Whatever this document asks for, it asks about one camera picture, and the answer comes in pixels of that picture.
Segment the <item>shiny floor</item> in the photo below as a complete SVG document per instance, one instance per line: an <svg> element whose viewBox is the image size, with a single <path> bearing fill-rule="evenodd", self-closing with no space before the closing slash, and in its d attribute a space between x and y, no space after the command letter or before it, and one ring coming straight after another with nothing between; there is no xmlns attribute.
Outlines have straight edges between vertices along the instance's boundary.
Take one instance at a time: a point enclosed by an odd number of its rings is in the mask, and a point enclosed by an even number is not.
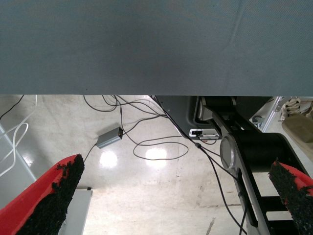
<svg viewBox="0 0 313 235"><path fill-rule="evenodd" d="M123 96L128 101L142 100L158 107L148 96ZM10 108L19 95L2 95L0 112ZM101 96L86 96L98 109L110 109ZM34 109L34 95L26 95L1 123L8 129ZM141 118L151 117L130 105L123 106L123 123L130 129ZM269 132L281 132L276 116ZM120 125L119 109L102 113L91 109L81 95L39 95L36 112L29 119L29 130L18 146L36 177L60 159L81 153L84 156L97 137ZM171 122L156 118L140 123L129 133L140 142L146 139L178 135ZM189 147L182 158L147 161L133 155L134 144L124 136L103 149L95 147L79 183L92 187L93 196L85 225L85 235L225 235L236 234L238 227L227 213L216 177L207 157L184 138L173 138ZM299 158L313 172L311 162L296 147ZM218 141L206 145L219 153ZM185 148L178 144L141 147L138 153L149 158L172 158ZM238 221L243 210L233 180L218 169L227 203ZM266 195L276 195L267 175L256 175Z"/></svg>

